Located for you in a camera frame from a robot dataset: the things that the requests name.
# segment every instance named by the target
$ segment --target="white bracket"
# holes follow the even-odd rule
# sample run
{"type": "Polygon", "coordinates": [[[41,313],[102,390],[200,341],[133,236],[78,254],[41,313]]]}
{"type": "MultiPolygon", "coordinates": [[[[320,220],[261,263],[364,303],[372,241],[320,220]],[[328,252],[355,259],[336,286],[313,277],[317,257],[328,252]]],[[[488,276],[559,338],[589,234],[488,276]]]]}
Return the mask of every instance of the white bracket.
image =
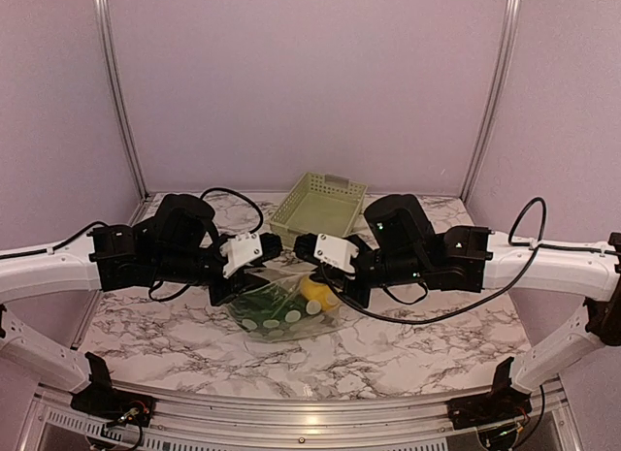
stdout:
{"type": "Polygon", "coordinates": [[[358,257],[360,250],[353,242],[334,236],[317,236],[317,245],[314,248],[314,257],[325,264],[343,270],[347,274],[354,274],[351,259],[358,257]]]}
{"type": "Polygon", "coordinates": [[[244,265],[263,255],[261,239],[256,233],[244,233],[231,238],[220,247],[222,255],[228,259],[224,266],[224,277],[228,278],[244,265]]]}

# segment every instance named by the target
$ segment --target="white wall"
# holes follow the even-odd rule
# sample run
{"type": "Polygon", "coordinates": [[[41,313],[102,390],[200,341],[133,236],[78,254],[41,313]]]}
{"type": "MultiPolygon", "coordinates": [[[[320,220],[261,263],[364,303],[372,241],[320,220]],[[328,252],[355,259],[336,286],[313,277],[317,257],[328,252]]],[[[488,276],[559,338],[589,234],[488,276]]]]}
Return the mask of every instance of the white wall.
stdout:
{"type": "Polygon", "coordinates": [[[151,190],[458,195],[506,0],[110,0],[151,190]]]}
{"type": "MultiPolygon", "coordinates": [[[[138,205],[115,123],[92,0],[0,0],[0,249],[62,240],[138,205]]],[[[87,293],[11,303],[68,344],[87,293]]],[[[0,449],[11,450],[37,377],[0,362],[0,449]]]]}
{"type": "MultiPolygon", "coordinates": [[[[549,239],[598,241],[621,231],[620,16],[621,0],[523,1],[507,87],[469,203],[477,224],[507,230],[541,195],[549,239]]],[[[512,294],[532,341],[581,303],[512,294]]],[[[621,449],[620,371],[621,350],[607,348],[562,375],[587,451],[621,449]]]]}

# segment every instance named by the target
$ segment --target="plastic basket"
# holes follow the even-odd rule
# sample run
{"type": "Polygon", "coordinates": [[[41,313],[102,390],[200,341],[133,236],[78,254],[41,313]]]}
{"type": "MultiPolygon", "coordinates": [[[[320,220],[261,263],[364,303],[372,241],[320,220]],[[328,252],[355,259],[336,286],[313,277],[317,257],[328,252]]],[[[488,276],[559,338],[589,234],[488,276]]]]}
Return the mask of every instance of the plastic basket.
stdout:
{"type": "Polygon", "coordinates": [[[270,228],[289,249],[306,233],[344,238],[353,228],[366,192],[366,184],[344,177],[306,173],[272,215],[270,228]]]}

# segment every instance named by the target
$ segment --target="basket handle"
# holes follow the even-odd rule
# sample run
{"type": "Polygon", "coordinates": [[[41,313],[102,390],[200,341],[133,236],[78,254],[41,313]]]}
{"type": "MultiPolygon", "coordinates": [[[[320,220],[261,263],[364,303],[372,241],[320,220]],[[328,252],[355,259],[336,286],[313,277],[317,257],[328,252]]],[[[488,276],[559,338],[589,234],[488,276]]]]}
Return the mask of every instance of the basket handle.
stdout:
{"type": "Polygon", "coordinates": [[[349,179],[346,177],[337,177],[336,175],[324,175],[323,181],[326,184],[337,186],[341,189],[349,189],[349,179]]]}

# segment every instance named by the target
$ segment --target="gray marble vein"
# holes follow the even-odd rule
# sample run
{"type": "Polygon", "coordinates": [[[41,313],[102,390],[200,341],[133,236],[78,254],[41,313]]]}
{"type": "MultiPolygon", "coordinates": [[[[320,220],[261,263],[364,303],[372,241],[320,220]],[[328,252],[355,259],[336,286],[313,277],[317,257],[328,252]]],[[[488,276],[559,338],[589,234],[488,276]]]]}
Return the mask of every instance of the gray marble vein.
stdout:
{"type": "MultiPolygon", "coordinates": [[[[147,215],[155,212],[162,197],[154,198],[147,215]]],[[[284,194],[251,197],[269,216],[284,194]]],[[[377,197],[369,196],[367,204],[377,197]]],[[[252,208],[239,199],[214,193],[208,200],[221,232],[244,232],[256,223],[252,208]]],[[[437,232],[472,224],[458,199],[423,197],[421,203],[437,232]]],[[[375,244],[362,216],[354,232],[375,244]]],[[[312,268],[288,251],[268,266],[288,272],[312,268]]],[[[176,289],[167,285],[162,291],[176,289]]],[[[393,292],[405,300],[421,295],[416,286],[393,292]]],[[[370,310],[422,319],[486,294],[432,292],[418,305],[399,306],[374,291],[370,310]]],[[[114,379],[146,386],[249,398],[348,400],[487,385],[500,361],[530,347],[508,295],[424,327],[388,324],[341,307],[340,330],[277,343],[250,338],[225,309],[210,307],[208,299],[202,288],[192,288],[166,304],[151,302],[140,288],[109,293],[81,350],[104,357],[114,379]]]]}

